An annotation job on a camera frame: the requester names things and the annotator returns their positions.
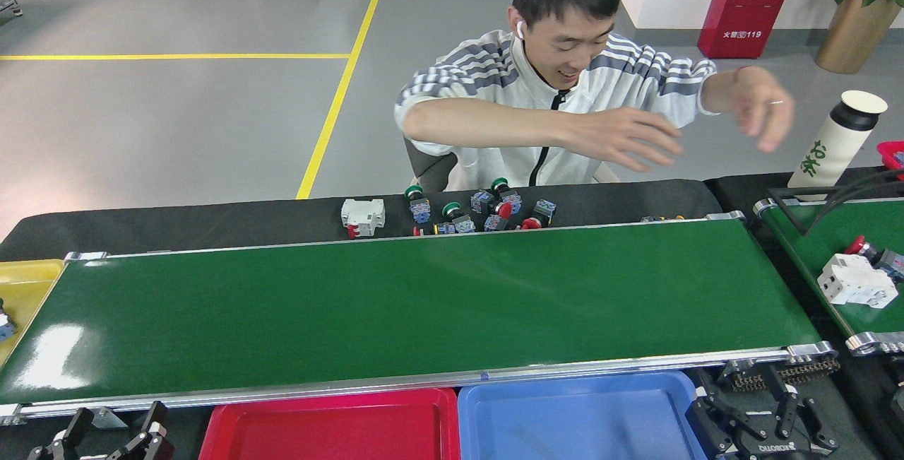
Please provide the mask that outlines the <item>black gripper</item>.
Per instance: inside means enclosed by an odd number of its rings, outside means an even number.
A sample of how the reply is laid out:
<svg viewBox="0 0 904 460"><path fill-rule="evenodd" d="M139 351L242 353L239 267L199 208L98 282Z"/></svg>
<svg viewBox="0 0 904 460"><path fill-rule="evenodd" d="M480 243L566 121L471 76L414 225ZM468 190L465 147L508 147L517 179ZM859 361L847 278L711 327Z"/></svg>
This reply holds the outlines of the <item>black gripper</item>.
<svg viewBox="0 0 904 460"><path fill-rule="evenodd" d="M752 417L727 405L717 394L697 388L695 395L686 418L707 457L820 459L840 446L816 400L802 398L790 385L780 384L773 391L778 402L778 441L766 440L764 427L756 427Z"/></svg>

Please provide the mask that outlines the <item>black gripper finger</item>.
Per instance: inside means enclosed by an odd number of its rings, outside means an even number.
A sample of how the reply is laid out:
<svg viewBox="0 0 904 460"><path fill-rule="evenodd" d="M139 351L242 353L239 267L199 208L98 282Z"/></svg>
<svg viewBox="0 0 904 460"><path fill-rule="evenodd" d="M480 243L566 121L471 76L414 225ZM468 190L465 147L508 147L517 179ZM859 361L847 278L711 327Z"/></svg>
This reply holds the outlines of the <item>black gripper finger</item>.
<svg viewBox="0 0 904 460"><path fill-rule="evenodd" d="M138 434L125 446L106 456L107 459L172 459L175 448L167 439L167 429L162 419L167 406L161 401L152 402Z"/></svg>
<svg viewBox="0 0 904 460"><path fill-rule="evenodd" d="M77 446L84 440L93 424L94 413L87 408L80 408L70 421L70 425L55 434L47 446L33 448L29 459L80 459Z"/></svg>

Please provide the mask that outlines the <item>person's right hand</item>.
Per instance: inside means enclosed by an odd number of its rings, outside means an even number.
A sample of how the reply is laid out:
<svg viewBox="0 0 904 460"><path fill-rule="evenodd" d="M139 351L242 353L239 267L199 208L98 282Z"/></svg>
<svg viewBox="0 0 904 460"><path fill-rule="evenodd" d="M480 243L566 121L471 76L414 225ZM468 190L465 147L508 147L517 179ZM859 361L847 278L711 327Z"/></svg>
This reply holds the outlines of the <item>person's right hand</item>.
<svg viewBox="0 0 904 460"><path fill-rule="evenodd" d="M652 164L674 164L684 151L680 137L681 132L662 115L617 108L569 115L561 147L601 163L648 172Z"/></svg>

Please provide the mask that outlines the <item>person's left hand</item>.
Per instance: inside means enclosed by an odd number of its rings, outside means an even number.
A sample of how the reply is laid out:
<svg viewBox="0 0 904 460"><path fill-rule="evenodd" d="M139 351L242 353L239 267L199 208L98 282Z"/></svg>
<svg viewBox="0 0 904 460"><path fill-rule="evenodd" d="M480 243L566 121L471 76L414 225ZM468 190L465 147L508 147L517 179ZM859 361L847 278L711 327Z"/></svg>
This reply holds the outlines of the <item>person's left hand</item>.
<svg viewBox="0 0 904 460"><path fill-rule="evenodd" d="M744 66L732 72L732 112L760 151L773 152L793 128L795 101L772 73Z"/></svg>

